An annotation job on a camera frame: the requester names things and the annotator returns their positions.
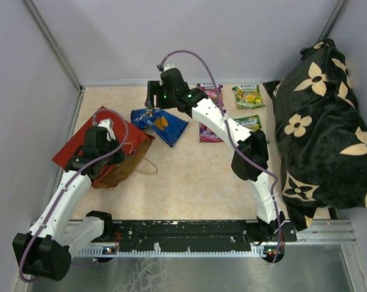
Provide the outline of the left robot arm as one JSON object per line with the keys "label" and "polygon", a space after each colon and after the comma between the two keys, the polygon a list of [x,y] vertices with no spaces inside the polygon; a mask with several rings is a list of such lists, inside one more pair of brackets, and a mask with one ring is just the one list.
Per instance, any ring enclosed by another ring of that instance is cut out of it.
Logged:
{"label": "left robot arm", "polygon": [[84,143],[66,164],[49,204],[29,230],[16,234],[12,241],[18,275],[23,282],[30,283],[39,277],[62,280],[73,258],[84,247],[112,234],[112,216],[101,211],[89,212],[70,232],[66,232],[66,227],[92,183],[124,159],[111,120],[102,120],[85,131]]}

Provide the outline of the red paper bag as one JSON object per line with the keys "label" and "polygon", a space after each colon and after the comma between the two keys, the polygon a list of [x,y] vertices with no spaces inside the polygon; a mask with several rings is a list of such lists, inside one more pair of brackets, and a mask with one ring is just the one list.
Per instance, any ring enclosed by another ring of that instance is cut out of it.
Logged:
{"label": "red paper bag", "polygon": [[[70,158],[75,154],[75,151],[81,146],[85,140],[84,135],[86,129],[92,126],[92,118],[89,118],[72,138],[59,150],[52,158],[52,161],[64,168]],[[104,168],[102,177],[97,178],[92,183],[95,189],[110,189],[117,187],[119,183],[127,179],[139,166],[144,159],[146,152],[151,146],[155,137],[143,132],[133,124],[128,124],[129,135],[122,151],[125,154],[125,159],[118,165],[113,165]]]}

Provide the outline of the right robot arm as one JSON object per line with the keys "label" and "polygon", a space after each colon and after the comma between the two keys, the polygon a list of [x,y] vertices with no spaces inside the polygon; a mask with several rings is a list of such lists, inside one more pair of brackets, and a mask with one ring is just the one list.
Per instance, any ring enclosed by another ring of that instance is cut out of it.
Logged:
{"label": "right robot arm", "polygon": [[149,108],[176,108],[193,120],[202,123],[231,146],[234,156],[231,168],[234,174],[252,185],[256,203],[257,220],[265,236],[281,236],[285,222],[278,208],[274,185],[269,182],[274,174],[268,169],[267,139],[261,130],[251,131],[227,116],[220,109],[221,102],[214,102],[199,88],[190,88],[179,69],[173,65],[158,65],[160,80],[147,83]]}

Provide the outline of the blue snack packet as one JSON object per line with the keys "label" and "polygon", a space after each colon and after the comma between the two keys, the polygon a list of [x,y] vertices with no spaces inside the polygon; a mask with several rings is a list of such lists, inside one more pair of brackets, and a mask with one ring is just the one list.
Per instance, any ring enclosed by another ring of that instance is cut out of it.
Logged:
{"label": "blue snack packet", "polygon": [[163,109],[136,109],[131,112],[131,123],[154,131],[169,147],[173,147],[188,126],[188,122]]}

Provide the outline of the purple berries candy packet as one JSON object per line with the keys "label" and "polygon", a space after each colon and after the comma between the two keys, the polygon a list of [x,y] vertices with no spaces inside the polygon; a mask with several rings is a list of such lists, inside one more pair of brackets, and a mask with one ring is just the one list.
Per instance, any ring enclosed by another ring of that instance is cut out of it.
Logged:
{"label": "purple berries candy packet", "polygon": [[222,89],[223,85],[213,83],[197,83],[197,87],[206,93],[207,97],[210,98],[216,105],[219,103],[223,104]]}
{"label": "purple berries candy packet", "polygon": [[223,142],[210,128],[206,125],[199,123],[199,142]]}

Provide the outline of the green snack packet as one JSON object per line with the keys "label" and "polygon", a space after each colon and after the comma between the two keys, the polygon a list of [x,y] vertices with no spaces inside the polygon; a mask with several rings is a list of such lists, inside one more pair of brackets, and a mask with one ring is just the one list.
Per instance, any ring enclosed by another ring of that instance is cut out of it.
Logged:
{"label": "green snack packet", "polygon": [[232,88],[237,109],[256,109],[265,107],[259,85],[238,85]]}

